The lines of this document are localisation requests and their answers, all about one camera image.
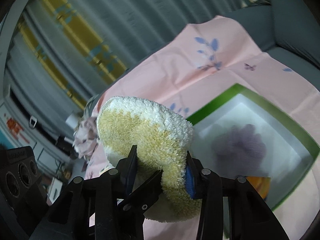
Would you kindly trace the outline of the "yellow white fluffy towel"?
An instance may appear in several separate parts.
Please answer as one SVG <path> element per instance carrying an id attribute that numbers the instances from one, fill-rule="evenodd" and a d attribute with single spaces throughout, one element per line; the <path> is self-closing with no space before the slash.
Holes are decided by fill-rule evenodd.
<path id="1" fill-rule="evenodd" d="M 111 166 L 137 146 L 135 187 L 154 172 L 163 172 L 163 193 L 146 211 L 147 219 L 173 223 L 199 215 L 201 201 L 193 200 L 185 189 L 186 157 L 194 129 L 183 116 L 148 99 L 114 96 L 98 113 L 97 132 Z"/>

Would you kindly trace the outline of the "blue Tempo tissue pack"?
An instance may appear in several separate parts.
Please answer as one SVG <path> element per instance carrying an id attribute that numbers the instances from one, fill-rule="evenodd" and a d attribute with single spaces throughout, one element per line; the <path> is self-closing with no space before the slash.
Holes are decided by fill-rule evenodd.
<path id="1" fill-rule="evenodd" d="M 269 190 L 270 190 L 271 178 L 248 176 L 248 177 L 246 177 L 246 179 L 255 188 L 257 193 L 259 193 L 259 195 L 264 200 L 266 200 L 266 198 L 268 197 Z"/>

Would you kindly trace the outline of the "purple mesh bath puff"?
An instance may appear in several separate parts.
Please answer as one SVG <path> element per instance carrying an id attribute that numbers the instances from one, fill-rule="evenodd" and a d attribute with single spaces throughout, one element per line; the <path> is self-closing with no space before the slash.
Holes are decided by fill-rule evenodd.
<path id="1" fill-rule="evenodd" d="M 214 167 L 220 176 L 234 178 L 258 173 L 266 155 L 266 145 L 255 126 L 232 126 L 212 142 Z"/>

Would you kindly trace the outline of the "crumpled beige cloth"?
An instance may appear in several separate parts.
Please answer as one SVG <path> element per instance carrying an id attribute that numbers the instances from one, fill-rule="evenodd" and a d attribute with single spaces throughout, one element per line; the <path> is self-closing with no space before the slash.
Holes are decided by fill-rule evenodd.
<path id="1" fill-rule="evenodd" d="M 73 148 L 78 154 L 78 158 L 84 158 L 85 161 L 90 161 L 93 152 L 98 146 L 96 117 L 87 119 L 81 118 L 74 131 Z"/>

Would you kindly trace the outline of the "green cardboard box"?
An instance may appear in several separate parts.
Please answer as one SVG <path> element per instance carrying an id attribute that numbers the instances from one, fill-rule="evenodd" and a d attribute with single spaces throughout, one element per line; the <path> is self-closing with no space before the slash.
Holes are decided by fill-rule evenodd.
<path id="1" fill-rule="evenodd" d="M 197 239 L 307 239 L 319 225 L 319 143 L 235 84 L 189 117 L 185 187 L 202 201 Z"/>

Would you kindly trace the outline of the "pink floral cloth sheet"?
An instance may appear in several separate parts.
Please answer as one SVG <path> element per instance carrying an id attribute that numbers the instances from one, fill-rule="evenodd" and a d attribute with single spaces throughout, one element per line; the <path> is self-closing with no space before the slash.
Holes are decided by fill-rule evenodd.
<path id="1" fill-rule="evenodd" d="M 290 239 L 300 239 L 319 211 L 319 91 L 309 78 L 261 51 L 239 22 L 217 16 L 189 24 L 102 94 L 165 105 L 195 127 L 191 153 L 224 176 L 271 178 L 267 204 Z M 258 167 L 216 154 L 233 126 L 252 124 L 266 145 Z"/>

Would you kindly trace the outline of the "grey sofa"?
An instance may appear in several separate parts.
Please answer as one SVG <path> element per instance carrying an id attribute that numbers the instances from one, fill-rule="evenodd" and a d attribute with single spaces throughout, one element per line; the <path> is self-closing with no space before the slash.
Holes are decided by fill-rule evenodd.
<path id="1" fill-rule="evenodd" d="M 303 0 L 271 0 L 224 16 L 239 22 L 263 52 L 282 64 L 319 68 L 319 23 Z"/>

